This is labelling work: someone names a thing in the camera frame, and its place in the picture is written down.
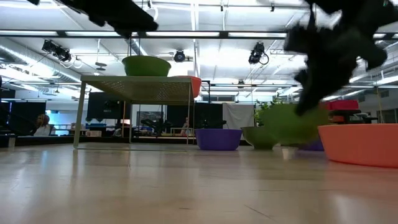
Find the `shelf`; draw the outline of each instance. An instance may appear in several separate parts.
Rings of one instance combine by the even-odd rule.
[[[99,90],[140,105],[186,105],[193,102],[191,79],[179,77],[81,76]]]

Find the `spotlight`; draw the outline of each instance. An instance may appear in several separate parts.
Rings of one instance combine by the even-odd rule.
[[[45,40],[42,50],[45,53],[51,54],[51,53],[55,52],[56,48],[57,48],[57,45],[55,45],[51,40]]]
[[[44,41],[42,50],[48,54],[52,54],[54,57],[57,57],[61,62],[68,63],[72,60],[72,55],[69,53],[69,49],[64,49],[51,40]]]
[[[72,56],[69,53],[69,49],[63,49],[60,46],[55,48],[53,56],[56,56],[61,62],[70,62]]]
[[[175,62],[183,62],[185,60],[185,54],[183,50],[177,50],[177,52],[174,55],[174,61]]]
[[[238,85],[244,85],[243,80],[238,80]]]
[[[258,42],[256,43],[256,45],[254,46],[253,50],[250,53],[250,57],[249,57],[249,63],[254,65],[257,63],[260,63],[262,65],[266,65],[269,62],[269,57],[268,55],[265,53],[266,49],[264,47],[264,44],[262,42]],[[261,63],[261,58],[265,56],[267,57],[267,62],[266,63]]]

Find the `black partition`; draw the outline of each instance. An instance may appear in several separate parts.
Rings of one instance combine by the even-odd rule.
[[[45,103],[29,103],[29,102],[12,102],[11,113],[21,116],[31,123],[36,123],[37,117],[45,114]],[[27,124],[26,120],[20,119],[17,116],[11,116],[9,125],[12,129],[18,130],[22,133],[28,133],[32,126]]]
[[[126,103],[117,96],[109,93],[90,93],[88,96],[87,118],[96,119],[129,119],[131,104]]]
[[[190,127],[193,126],[193,106],[190,108]],[[167,106],[167,121],[173,127],[181,128],[188,116],[188,106]],[[195,104],[195,127],[207,120],[208,124],[219,123],[223,120],[223,105],[219,103],[196,103]]]

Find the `desk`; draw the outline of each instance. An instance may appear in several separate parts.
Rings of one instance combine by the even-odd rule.
[[[190,105],[195,103],[192,94],[192,80],[180,77],[129,77],[129,76],[81,76],[81,87],[76,124],[81,124],[83,103],[85,100],[86,85],[89,84],[106,93],[118,96],[121,100],[138,105],[188,105],[188,117],[190,117]],[[76,132],[80,132],[80,126],[76,126]],[[131,142],[132,124],[130,123],[129,142]],[[79,134],[75,134],[73,147],[79,149]]]

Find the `red bowl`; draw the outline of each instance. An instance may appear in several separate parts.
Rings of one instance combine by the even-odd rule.
[[[196,97],[199,96],[200,87],[201,87],[201,78],[193,77],[193,76],[190,76],[190,75],[179,75],[179,76],[174,76],[174,77],[191,78],[193,97],[196,98]]]
[[[398,124],[343,124],[318,129],[332,161],[398,168]]]

